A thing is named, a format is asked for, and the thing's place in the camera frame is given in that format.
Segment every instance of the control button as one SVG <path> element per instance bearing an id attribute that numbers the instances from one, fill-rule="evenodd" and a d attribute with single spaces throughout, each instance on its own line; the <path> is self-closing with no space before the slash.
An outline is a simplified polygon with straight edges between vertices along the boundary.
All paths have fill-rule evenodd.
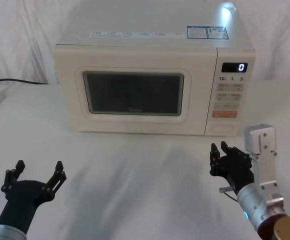
<path id="1" fill-rule="evenodd" d="M 217 93 L 217 101 L 239 101 L 242 99 L 241 93 Z"/>
<path id="2" fill-rule="evenodd" d="M 240 104 L 238 102 L 215 102 L 215 110 L 238 110 Z"/>
<path id="3" fill-rule="evenodd" d="M 210 130 L 214 133 L 229 133 L 234 130 L 234 126 L 231 124 L 214 124 L 210 127 Z"/>
<path id="4" fill-rule="evenodd" d="M 219 92 L 243 92 L 244 84 L 242 83 L 219 83 L 217 91 Z"/>
<path id="5" fill-rule="evenodd" d="M 239 101 L 242 99 L 241 93 L 230 93 L 229 95 L 230 95 L 231 101 Z"/>
<path id="6" fill-rule="evenodd" d="M 237 111 L 220 111 L 216 110 L 212 113 L 213 118 L 235 119 L 237 117 Z"/>

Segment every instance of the orange button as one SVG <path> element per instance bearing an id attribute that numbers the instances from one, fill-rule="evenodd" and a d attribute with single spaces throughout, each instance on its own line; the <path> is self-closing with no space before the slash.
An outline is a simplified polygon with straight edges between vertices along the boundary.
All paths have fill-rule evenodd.
<path id="1" fill-rule="evenodd" d="M 213 111 L 212 117 L 234 119 L 237 117 L 237 111 Z"/>

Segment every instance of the white tabletop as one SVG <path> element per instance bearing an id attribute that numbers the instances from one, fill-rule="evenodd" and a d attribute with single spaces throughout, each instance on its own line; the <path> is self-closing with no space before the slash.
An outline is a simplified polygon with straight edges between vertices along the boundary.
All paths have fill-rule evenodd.
<path id="1" fill-rule="evenodd" d="M 30 240 L 255 240 L 240 206 L 209 174 L 210 144 L 238 137 L 75 132 L 59 86 L 0 92 L 0 188 L 18 160 L 19 180 L 47 182 L 57 161 L 67 181 L 41 205 Z M 243 126 L 277 131 L 277 180 L 290 215 L 290 81 L 251 82 Z M 5 206 L 0 192 L 0 214 Z"/>

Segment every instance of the black cable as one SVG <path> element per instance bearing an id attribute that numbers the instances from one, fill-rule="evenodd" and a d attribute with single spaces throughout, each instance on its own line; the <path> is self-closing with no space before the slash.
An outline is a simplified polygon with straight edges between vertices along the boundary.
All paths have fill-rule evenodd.
<path id="1" fill-rule="evenodd" d="M 229 197 L 230 199 L 234 200 L 235 202 L 237 202 L 237 200 L 235 198 L 233 198 L 232 196 L 228 195 L 226 192 L 223 192 L 223 194 L 225 194 L 227 197 Z"/>
<path id="2" fill-rule="evenodd" d="M 37 81 L 25 81 L 25 80 L 14 79 L 14 78 L 2 78 L 2 79 L 0 79 L 0 82 L 4 82 L 4 81 L 20 82 L 20 83 L 35 84 L 35 85 L 47 85 L 48 84 L 48 83 L 42 83 L 42 82 L 37 82 Z"/>

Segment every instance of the microwave label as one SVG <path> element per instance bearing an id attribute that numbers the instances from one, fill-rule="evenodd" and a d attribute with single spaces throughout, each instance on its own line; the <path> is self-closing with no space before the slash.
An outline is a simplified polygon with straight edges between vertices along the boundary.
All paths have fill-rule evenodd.
<path id="1" fill-rule="evenodd" d="M 224 26 L 187 26 L 188 39 L 224 39 L 228 40 Z"/>
<path id="2" fill-rule="evenodd" d="M 186 39 L 185 32 L 123 32 L 92 31 L 90 38 L 125 38 L 125 39 Z"/>
<path id="3" fill-rule="evenodd" d="M 205 26 L 187 26 L 188 39 L 208 39 Z"/>
<path id="4" fill-rule="evenodd" d="M 224 26 L 207 26 L 208 39 L 229 39 L 229 36 Z"/>

